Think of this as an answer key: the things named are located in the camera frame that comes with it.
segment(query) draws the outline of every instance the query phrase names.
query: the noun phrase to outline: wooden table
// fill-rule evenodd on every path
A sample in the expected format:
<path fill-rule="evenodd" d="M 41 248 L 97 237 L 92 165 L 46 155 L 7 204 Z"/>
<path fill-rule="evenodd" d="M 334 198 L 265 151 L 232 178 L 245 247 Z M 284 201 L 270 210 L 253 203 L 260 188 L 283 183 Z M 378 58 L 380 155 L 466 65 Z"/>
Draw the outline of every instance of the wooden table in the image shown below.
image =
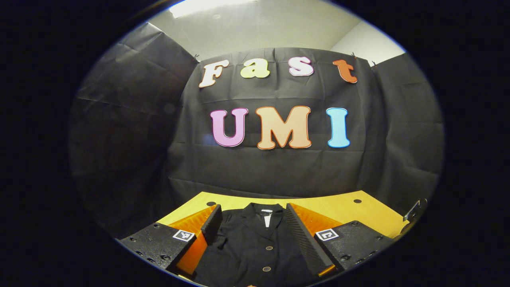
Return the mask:
<path fill-rule="evenodd" d="M 361 203 L 354 202 L 355 199 L 361 200 Z M 294 203 L 341 223 L 360 221 L 390 238 L 399 235 L 402 228 L 409 223 L 409 221 L 402 221 L 401 215 L 362 190 L 334 196 L 300 199 L 259 199 L 201 192 L 172 213 L 158 220 L 158 223 L 169 225 L 207 208 L 207 203 L 211 201 L 220 204 L 222 210 L 242 209 L 251 202 L 279 204 L 283 208 L 287 203 Z"/>

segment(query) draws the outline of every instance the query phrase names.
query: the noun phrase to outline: white wall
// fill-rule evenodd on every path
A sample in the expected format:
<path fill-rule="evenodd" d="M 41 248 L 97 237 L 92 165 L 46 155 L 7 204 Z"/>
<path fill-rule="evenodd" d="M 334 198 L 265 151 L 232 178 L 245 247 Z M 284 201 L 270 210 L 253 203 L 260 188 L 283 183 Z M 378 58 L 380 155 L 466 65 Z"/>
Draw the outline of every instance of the white wall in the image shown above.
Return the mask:
<path fill-rule="evenodd" d="M 402 55 L 405 50 L 376 27 L 361 21 L 354 26 L 331 51 L 367 59 L 370 66 Z"/>

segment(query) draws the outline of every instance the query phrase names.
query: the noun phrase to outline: black fabric backdrop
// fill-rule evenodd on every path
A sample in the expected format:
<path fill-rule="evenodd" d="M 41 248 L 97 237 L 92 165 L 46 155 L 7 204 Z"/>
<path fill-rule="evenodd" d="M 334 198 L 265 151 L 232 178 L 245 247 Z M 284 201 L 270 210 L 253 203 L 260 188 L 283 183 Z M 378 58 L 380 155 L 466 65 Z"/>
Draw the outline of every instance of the black fabric backdrop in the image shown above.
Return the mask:
<path fill-rule="evenodd" d="M 294 77 L 291 57 L 308 57 L 314 74 Z M 244 61 L 263 58 L 271 74 L 241 77 Z M 198 88 L 203 66 L 229 60 L 213 86 Z M 354 67 L 344 81 L 335 60 Z M 311 108 L 312 146 L 260 150 L 255 110 Z M 244 107 L 246 134 L 226 148 L 212 136 L 213 110 Z M 326 109 L 348 110 L 350 145 L 331 148 Z M 168 214 L 201 191 L 255 198 L 317 197 L 364 190 L 404 214 L 428 197 L 442 162 L 443 127 L 434 93 L 407 54 L 370 68 L 330 51 L 271 48 L 197 63 L 151 24 L 126 35 L 84 80 L 70 119 L 72 174 L 85 207 L 122 238 Z"/>

